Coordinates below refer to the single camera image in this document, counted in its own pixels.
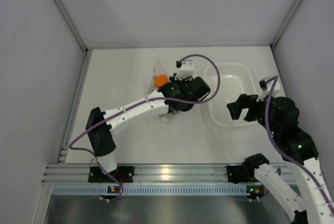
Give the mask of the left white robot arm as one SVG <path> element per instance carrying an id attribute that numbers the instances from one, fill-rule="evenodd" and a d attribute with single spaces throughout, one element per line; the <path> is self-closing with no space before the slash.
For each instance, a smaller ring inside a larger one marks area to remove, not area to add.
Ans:
<path id="1" fill-rule="evenodd" d="M 174 112 L 187 112 L 210 94 L 211 89 L 201 78 L 168 81 L 144 98 L 123 107 L 102 111 L 91 110 L 86 124 L 87 135 L 97 162 L 100 176 L 107 182 L 117 178 L 114 136 L 148 117 Z"/>

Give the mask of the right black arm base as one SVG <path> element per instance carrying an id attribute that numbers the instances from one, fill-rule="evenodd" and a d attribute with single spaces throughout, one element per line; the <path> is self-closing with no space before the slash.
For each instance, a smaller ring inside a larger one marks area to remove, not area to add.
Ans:
<path id="1" fill-rule="evenodd" d="M 254 170 L 245 166 L 227 166 L 228 182 L 239 184 L 246 182 L 258 182 L 254 177 Z"/>

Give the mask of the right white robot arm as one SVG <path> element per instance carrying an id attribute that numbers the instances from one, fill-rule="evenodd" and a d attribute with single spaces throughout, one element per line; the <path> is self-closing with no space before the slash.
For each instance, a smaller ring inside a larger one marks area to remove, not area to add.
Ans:
<path id="1" fill-rule="evenodd" d="M 260 182 L 284 209 L 292 223 L 333 223 L 333 199 L 321 173 L 319 153 L 311 136 L 299 127 L 299 109 L 286 97 L 241 94 L 227 108 L 231 118 L 258 122 L 292 172 L 299 188 L 295 193 L 263 154 L 244 159 L 239 166 L 229 166 L 228 179 L 235 184 Z"/>

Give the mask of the fake orange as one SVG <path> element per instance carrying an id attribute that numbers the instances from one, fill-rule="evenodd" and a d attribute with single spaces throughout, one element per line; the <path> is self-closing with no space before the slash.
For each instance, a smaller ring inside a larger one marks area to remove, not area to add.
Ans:
<path id="1" fill-rule="evenodd" d="M 166 83 L 169 83 L 169 78 L 167 75 L 159 75 L 159 76 L 156 76 L 154 78 L 154 86 L 156 88 L 160 88 L 162 87 L 163 85 L 165 85 Z"/>

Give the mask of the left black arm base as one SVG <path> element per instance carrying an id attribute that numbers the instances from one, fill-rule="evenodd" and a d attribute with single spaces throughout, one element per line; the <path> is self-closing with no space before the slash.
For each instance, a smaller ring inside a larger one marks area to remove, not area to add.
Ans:
<path id="1" fill-rule="evenodd" d="M 118 166 L 116 170 L 109 173 L 112 177 L 121 183 L 133 183 L 134 167 L 133 166 Z M 88 175 L 89 183 L 113 183 L 107 174 L 103 173 L 100 167 L 94 166 L 90 168 Z"/>

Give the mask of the polka dot zip bag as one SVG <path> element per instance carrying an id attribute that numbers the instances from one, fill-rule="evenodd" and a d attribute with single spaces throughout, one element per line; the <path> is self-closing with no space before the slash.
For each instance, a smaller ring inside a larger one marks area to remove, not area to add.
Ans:
<path id="1" fill-rule="evenodd" d="M 164 98 L 164 95 L 162 93 L 156 92 L 156 90 L 158 90 L 158 88 L 156 88 L 154 86 L 154 78 L 156 76 L 159 75 L 167 75 L 168 73 L 165 70 L 165 68 L 163 67 L 163 65 L 161 64 L 161 62 L 159 61 L 159 59 L 156 59 L 154 65 L 153 65 L 153 74 L 152 74 L 152 78 L 150 80 L 150 84 L 148 87 L 148 91 L 147 91 L 147 95 L 149 98 Z"/>

